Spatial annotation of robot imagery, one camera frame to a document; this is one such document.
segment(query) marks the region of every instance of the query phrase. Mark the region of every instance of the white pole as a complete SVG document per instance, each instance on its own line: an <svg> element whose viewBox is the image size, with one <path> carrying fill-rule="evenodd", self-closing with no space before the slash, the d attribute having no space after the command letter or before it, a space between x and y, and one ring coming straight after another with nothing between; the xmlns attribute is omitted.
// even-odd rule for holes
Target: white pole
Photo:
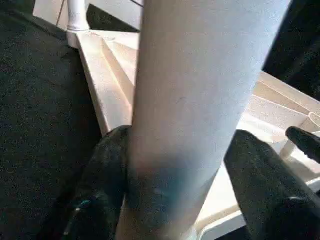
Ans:
<svg viewBox="0 0 320 240"><path fill-rule="evenodd" d="M86 0L67 0L68 3L68 26L66 36L70 47L77 49L77 33L89 31L90 27L87 22Z"/></svg>
<svg viewBox="0 0 320 240"><path fill-rule="evenodd" d="M193 226L289 2L145 1L119 240Z"/></svg>

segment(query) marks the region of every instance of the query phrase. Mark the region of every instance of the white baluster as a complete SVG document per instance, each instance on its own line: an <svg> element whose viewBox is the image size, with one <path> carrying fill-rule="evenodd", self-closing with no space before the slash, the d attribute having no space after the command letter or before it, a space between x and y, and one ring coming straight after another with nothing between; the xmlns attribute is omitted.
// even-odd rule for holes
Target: white baluster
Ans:
<svg viewBox="0 0 320 240"><path fill-rule="evenodd" d="M77 49L77 33L89 31L90 27L86 16L86 0L67 0L68 3L68 26L66 36L70 47Z"/></svg>

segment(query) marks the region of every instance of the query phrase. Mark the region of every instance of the white painted wood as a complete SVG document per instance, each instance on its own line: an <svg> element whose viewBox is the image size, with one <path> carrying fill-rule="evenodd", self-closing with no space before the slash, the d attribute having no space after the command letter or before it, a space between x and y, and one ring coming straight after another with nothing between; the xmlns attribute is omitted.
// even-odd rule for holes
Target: white painted wood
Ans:
<svg viewBox="0 0 320 240"><path fill-rule="evenodd" d="M114 71L119 69L114 69L110 64L112 61L102 50L102 44L104 43L105 47L112 45L113 61L119 61L117 64L124 68L122 69L124 73L127 73L128 65L132 67L137 62L139 35L92 31L80 34L79 41L82 43L80 45L80 52L83 52L81 57L102 134L122 124L130 124L132 104L128 101L117 75L114 74ZM121 64L121 61L128 62L128 65ZM268 142L278 153L287 142L285 137L287 127L291 125L298 127L307 121L312 126L312 131L320 130L317 127L319 116L311 113L307 108L308 103L315 107L319 105L319 102L314 99L310 100L303 93L292 90L286 84L278 84L279 80L270 78L266 73L261 73L258 80L259 83L254 90L256 95L250 98L250 103L242 115L238 129L248 130ZM133 84L133 93L135 82L130 79L129 81ZM299 99L301 96L307 106L303 105ZM285 162L314 192L320 190L319 164L303 156L298 149L294 149ZM228 173L222 165L198 216L195 224L196 230L200 236L203 236L203 239L209 240L223 236L244 225L245 222L242 215L239 214L239 207Z"/></svg>
<svg viewBox="0 0 320 240"><path fill-rule="evenodd" d="M33 15L56 25L63 0L36 0Z"/></svg>
<svg viewBox="0 0 320 240"><path fill-rule="evenodd" d="M85 33L90 27L87 22L86 0L67 0L68 26L66 36L70 47L77 49L77 33Z"/></svg>
<svg viewBox="0 0 320 240"><path fill-rule="evenodd" d="M102 54L102 38L90 32L77 36L82 64L102 135L118 126L130 125L131 105Z"/></svg>
<svg viewBox="0 0 320 240"><path fill-rule="evenodd" d="M89 0L96 7L126 24L140 29L143 8L130 0Z"/></svg>

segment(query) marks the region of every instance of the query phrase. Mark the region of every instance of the black object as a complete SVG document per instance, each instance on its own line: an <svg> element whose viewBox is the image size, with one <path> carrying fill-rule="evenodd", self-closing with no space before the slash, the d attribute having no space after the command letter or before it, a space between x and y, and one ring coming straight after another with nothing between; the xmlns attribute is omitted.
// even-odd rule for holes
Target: black object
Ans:
<svg viewBox="0 0 320 240"><path fill-rule="evenodd" d="M267 143L237 130L224 162L253 240L320 239L320 199Z"/></svg>
<svg viewBox="0 0 320 240"><path fill-rule="evenodd" d="M298 127L289 127L285 135L310 159L320 163L320 137Z"/></svg>
<svg viewBox="0 0 320 240"><path fill-rule="evenodd" d="M39 240L115 239L124 194L127 191L129 126L109 132L97 145L75 189L64 195L43 226Z"/></svg>

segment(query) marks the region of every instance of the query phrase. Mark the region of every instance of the dark carpet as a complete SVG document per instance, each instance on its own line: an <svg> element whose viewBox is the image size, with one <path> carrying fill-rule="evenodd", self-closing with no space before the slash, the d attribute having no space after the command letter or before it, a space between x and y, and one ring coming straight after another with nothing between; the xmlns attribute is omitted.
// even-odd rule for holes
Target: dark carpet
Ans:
<svg viewBox="0 0 320 240"><path fill-rule="evenodd" d="M101 138L65 32L0 6L0 240L34 239Z"/></svg>

